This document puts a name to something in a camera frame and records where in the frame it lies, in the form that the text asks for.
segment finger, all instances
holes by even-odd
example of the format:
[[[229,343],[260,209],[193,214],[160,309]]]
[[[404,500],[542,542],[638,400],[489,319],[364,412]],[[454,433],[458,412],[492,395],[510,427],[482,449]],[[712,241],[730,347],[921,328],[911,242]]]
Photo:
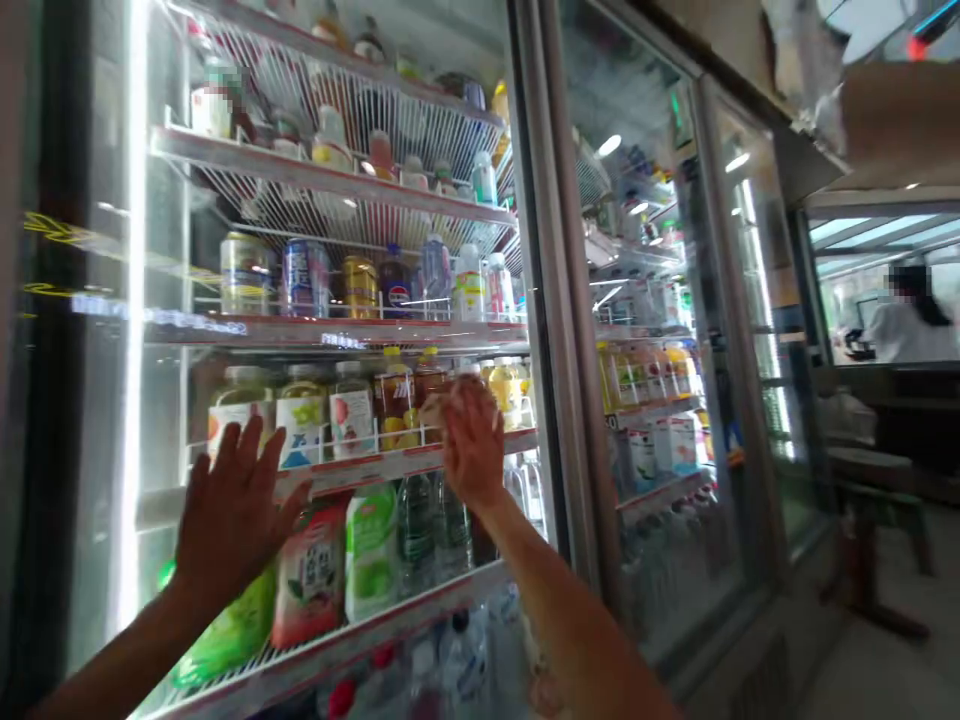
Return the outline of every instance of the finger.
[[[220,436],[220,445],[217,447],[217,462],[213,465],[214,471],[233,465],[234,457],[237,454],[237,438],[239,437],[240,423],[230,423],[223,429],[223,435]]]
[[[250,479],[250,486],[255,492],[273,495],[277,484],[277,469],[280,467],[280,453],[286,439],[287,429],[280,428],[267,441]]]
[[[287,538],[293,534],[297,519],[300,517],[300,513],[303,512],[309,496],[310,483],[302,483],[296,490],[290,493],[290,497],[283,503],[283,507],[281,507],[280,512],[277,513],[277,518],[273,526],[273,541],[276,545],[276,550],[279,551],[283,543],[287,541]]]
[[[190,482],[187,483],[187,502],[186,507],[193,507],[204,490],[207,488],[207,480],[210,477],[210,456],[201,453],[200,457],[193,464],[190,470]]]
[[[257,452],[260,449],[260,436],[263,434],[263,418],[254,415],[247,421],[247,426],[240,436],[240,445],[237,446],[237,482],[247,483],[250,473],[257,463]]]

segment glass door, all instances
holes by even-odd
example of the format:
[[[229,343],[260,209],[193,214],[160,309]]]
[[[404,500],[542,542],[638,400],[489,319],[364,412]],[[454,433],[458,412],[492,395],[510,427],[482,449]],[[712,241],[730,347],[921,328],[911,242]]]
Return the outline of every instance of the glass door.
[[[44,17],[79,38],[44,44],[44,77],[95,81],[69,107],[56,85],[44,96],[50,177],[22,218],[17,583],[37,597],[56,576],[70,601],[56,624],[22,608],[13,647],[62,649],[23,660],[22,687],[49,690],[162,591],[192,465],[256,414],[287,428],[277,499],[309,482],[308,528],[141,714],[323,716],[337,687],[359,707],[414,654],[444,668],[457,712],[522,711],[516,588],[419,414],[480,375],[505,416],[504,483],[557,543],[506,13],[443,5],[116,0]],[[368,515],[377,542],[348,556]],[[451,674],[446,638],[465,628],[475,655]]]
[[[793,550],[823,528],[831,507],[807,354],[806,324],[769,133],[713,88],[720,214],[729,226],[734,276],[759,372],[763,434]]]
[[[691,78],[593,4],[560,31],[612,486],[611,602],[665,677],[761,588]]]

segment hand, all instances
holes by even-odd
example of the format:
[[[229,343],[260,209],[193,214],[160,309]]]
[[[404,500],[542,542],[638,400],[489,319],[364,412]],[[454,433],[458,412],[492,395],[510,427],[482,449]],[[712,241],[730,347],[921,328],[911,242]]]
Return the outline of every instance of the hand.
[[[477,515],[494,507],[503,487],[503,414],[490,391],[466,376],[444,404],[443,464],[447,482]]]
[[[213,470],[204,453],[190,473],[173,582],[214,614],[242,593],[279,552],[310,490],[304,483],[277,511],[273,492],[286,431],[280,428],[273,434],[258,460],[262,431],[263,419],[258,416],[250,419],[242,435],[240,426],[230,423]]]

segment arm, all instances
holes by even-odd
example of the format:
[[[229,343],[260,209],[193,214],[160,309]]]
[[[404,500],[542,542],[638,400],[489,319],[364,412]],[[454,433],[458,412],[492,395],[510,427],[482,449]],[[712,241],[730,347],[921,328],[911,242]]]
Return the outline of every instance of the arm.
[[[447,479],[480,518],[510,567],[574,716],[678,719],[667,693],[610,613],[504,489],[503,417],[485,393],[466,388],[460,402],[447,404]]]
[[[263,421],[253,418],[240,437],[240,427],[229,425],[212,472],[209,457],[197,460],[170,584],[35,707],[29,720],[127,717],[276,555],[293,529],[307,487],[276,511],[273,489],[284,433],[277,431],[257,460],[262,427]]]

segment wire shelf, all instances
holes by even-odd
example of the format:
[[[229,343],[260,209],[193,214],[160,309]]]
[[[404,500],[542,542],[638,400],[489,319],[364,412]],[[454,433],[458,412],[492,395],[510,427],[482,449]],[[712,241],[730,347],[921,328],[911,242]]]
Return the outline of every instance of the wire shelf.
[[[453,255],[471,242],[484,256],[517,224],[507,210],[335,172],[185,128],[156,128],[151,148],[221,195],[240,218],[237,229],[260,235],[278,252],[291,237],[322,239],[334,264],[357,248],[386,252],[394,242],[418,255],[431,232]]]
[[[469,180],[478,151],[493,155],[505,131],[496,115],[459,97],[401,77],[234,0],[162,0],[189,20],[189,41],[205,56],[219,55],[244,74],[248,113],[282,109],[303,132],[316,132],[320,107],[343,117],[354,153],[369,154],[369,135],[390,136],[393,159],[417,155],[433,171],[439,160],[454,178]]]

